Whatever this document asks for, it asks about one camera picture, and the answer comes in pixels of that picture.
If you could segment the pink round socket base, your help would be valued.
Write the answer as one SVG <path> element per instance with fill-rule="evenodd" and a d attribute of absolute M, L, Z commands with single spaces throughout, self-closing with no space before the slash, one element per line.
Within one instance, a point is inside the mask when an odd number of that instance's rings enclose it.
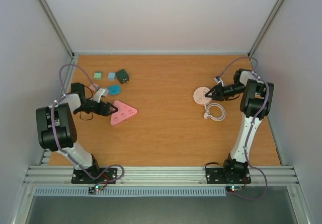
<path fill-rule="evenodd" d="M 210 89 L 208 87 L 199 87 L 195 90 L 193 94 L 193 100 L 199 105 L 208 105 L 212 99 L 205 97 L 205 94 L 208 93 Z"/>

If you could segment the pink triangular power strip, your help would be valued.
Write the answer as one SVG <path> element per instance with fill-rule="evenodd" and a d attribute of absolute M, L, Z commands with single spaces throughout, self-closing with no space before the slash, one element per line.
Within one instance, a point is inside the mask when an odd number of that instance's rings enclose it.
<path fill-rule="evenodd" d="M 130 117 L 136 115 L 138 112 L 136 108 L 133 108 L 118 100 L 115 100 L 113 105 L 118 108 L 118 111 L 111 115 L 110 124 L 112 126 L 115 126 L 129 119 Z"/>

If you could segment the cyan blue plug adapter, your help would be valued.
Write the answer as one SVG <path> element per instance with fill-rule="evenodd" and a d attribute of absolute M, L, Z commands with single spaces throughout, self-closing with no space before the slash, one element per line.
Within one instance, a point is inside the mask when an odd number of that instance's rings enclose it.
<path fill-rule="evenodd" d="M 108 87 L 109 95 L 117 95 L 121 92 L 120 86 L 119 85 L 112 85 Z"/>

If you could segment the pink small plug adapter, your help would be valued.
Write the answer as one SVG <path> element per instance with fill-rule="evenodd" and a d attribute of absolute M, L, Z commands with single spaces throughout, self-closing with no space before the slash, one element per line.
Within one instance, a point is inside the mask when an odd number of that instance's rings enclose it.
<path fill-rule="evenodd" d="M 99 86 L 97 84 L 91 84 L 89 86 L 89 88 L 93 91 L 93 92 L 96 92 L 99 88 Z"/>

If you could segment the light blue plug adapter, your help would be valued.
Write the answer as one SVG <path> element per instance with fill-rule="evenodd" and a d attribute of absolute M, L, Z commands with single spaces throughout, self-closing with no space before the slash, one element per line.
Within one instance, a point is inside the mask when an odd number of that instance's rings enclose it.
<path fill-rule="evenodd" d="M 115 72 L 109 72 L 109 73 L 108 73 L 107 79 L 108 79 L 109 81 L 114 81 L 114 80 L 115 80 L 115 78 L 116 78 L 116 73 L 115 73 Z"/>

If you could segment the dark green cube socket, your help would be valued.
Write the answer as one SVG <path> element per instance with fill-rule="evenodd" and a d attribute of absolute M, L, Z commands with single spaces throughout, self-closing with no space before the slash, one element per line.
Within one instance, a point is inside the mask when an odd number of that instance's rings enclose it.
<path fill-rule="evenodd" d="M 129 81 L 129 75 L 125 69 L 121 69 L 115 73 L 116 79 L 120 84 L 124 84 Z"/>

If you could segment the light green plug adapter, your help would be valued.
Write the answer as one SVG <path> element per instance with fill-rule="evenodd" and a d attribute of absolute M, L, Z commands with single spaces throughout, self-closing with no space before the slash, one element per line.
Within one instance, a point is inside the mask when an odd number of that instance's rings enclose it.
<path fill-rule="evenodd" d="M 93 78 L 94 78 L 95 80 L 101 80 L 101 79 L 102 79 L 102 77 L 103 77 L 103 73 L 102 73 L 101 71 L 96 71 L 96 72 L 94 72 L 94 76 L 93 76 Z"/>

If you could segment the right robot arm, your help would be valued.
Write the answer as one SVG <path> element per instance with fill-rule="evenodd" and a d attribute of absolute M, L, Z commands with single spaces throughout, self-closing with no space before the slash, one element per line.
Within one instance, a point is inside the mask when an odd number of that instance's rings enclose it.
<path fill-rule="evenodd" d="M 274 84 L 263 81 L 252 70 L 240 68 L 233 76 L 233 84 L 225 85 L 220 76 L 217 85 L 205 93 L 214 101 L 228 101 L 242 94 L 240 111 L 241 126 L 233 149 L 223 163 L 222 177 L 226 183 L 245 180 L 250 166 L 250 149 L 262 120 L 269 114 L 272 104 Z"/>

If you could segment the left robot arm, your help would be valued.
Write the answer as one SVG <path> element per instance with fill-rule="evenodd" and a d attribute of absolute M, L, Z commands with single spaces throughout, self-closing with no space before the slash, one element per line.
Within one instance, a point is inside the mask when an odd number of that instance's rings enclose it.
<path fill-rule="evenodd" d="M 118 108 L 101 100 L 107 95 L 106 88 L 97 89 L 92 98 L 86 97 L 85 88 L 84 84 L 73 83 L 70 92 L 54 101 L 52 106 L 38 108 L 36 125 L 38 141 L 43 149 L 61 154 L 73 164 L 77 174 L 83 174 L 90 183 L 95 183 L 104 171 L 101 171 L 95 157 L 78 142 L 73 114 L 107 117 L 117 113 Z"/>

